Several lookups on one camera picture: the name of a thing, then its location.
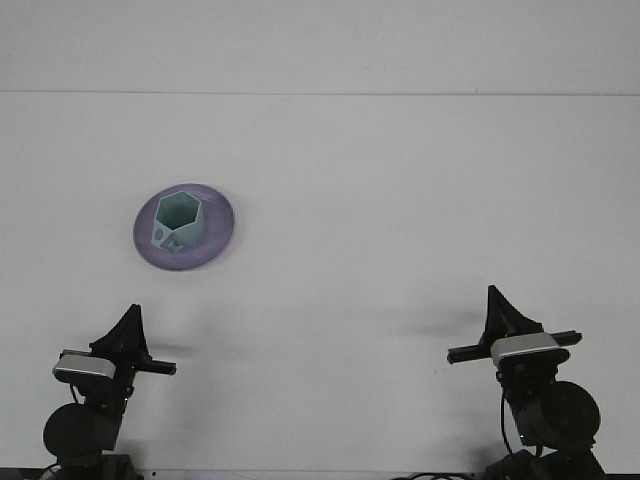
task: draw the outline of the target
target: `white wall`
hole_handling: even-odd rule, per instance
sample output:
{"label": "white wall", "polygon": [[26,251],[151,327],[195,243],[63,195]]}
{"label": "white wall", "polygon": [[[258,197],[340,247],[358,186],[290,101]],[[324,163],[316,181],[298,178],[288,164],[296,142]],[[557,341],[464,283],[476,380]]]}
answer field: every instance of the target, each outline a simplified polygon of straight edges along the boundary
{"label": "white wall", "polygon": [[[445,357],[495,283],[583,332],[560,377],[601,406],[604,467],[637,471],[640,99],[250,93],[640,93],[638,4],[177,5],[1,4],[5,90],[245,94],[0,94],[0,464],[50,463],[57,354],[136,302],[178,363],[136,381],[120,446],[141,467],[478,469],[504,455],[493,368]],[[394,29],[403,73],[340,70],[385,64]],[[237,234],[164,272],[132,224],[183,181],[224,192]]]}

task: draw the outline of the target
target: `hexagonal cup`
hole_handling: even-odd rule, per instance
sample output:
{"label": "hexagonal cup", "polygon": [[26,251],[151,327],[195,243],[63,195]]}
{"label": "hexagonal cup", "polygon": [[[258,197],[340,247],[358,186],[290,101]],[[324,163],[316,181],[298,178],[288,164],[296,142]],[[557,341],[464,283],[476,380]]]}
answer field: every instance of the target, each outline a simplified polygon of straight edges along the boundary
{"label": "hexagonal cup", "polygon": [[158,202],[153,219],[151,244],[176,253],[184,247],[195,248],[204,239],[202,202],[181,190]]}

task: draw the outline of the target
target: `cable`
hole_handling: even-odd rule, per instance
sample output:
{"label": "cable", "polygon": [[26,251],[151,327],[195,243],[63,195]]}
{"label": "cable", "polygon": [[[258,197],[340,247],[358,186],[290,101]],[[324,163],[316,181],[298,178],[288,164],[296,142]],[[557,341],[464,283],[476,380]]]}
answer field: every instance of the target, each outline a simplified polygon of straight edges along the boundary
{"label": "cable", "polygon": [[69,384],[69,388],[71,389],[71,395],[73,396],[73,400],[76,403],[80,403],[78,402],[78,396],[76,395],[76,391],[73,389],[73,385]]}
{"label": "cable", "polygon": [[431,480],[453,480],[454,478],[460,478],[461,480],[476,480],[474,477],[465,475],[464,473],[447,473],[446,475],[436,475]]}
{"label": "cable", "polygon": [[511,445],[509,445],[509,439],[507,438],[507,432],[504,427],[504,404],[506,400],[507,400],[507,394],[503,389],[502,400],[500,401],[500,429],[502,430],[502,440],[504,441],[504,446],[507,447],[509,456],[513,457],[513,450],[511,449]]}

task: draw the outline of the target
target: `cup handle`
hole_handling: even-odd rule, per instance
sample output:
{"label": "cup handle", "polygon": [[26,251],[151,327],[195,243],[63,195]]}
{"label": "cup handle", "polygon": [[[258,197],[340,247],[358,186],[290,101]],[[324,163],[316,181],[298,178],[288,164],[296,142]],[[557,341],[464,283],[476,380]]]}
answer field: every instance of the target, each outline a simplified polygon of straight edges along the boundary
{"label": "cup handle", "polygon": [[153,235],[151,236],[151,244],[154,247],[164,248],[169,253],[179,252],[184,245],[177,243],[173,237],[174,233],[171,229],[160,222],[154,222]]}

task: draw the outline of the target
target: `purple plate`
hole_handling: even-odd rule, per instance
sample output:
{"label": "purple plate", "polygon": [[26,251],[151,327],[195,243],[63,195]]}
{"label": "purple plate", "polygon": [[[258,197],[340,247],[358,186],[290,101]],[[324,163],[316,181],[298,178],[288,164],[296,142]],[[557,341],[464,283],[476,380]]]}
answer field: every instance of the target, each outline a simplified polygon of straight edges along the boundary
{"label": "purple plate", "polygon": [[[205,237],[196,248],[169,253],[151,244],[153,218],[160,198],[179,191],[189,192],[202,202]],[[133,241],[138,253],[151,265],[165,270],[189,270],[220,255],[231,239],[234,223],[233,209],[224,195],[207,185],[183,183],[156,193],[144,204],[133,225]]]}

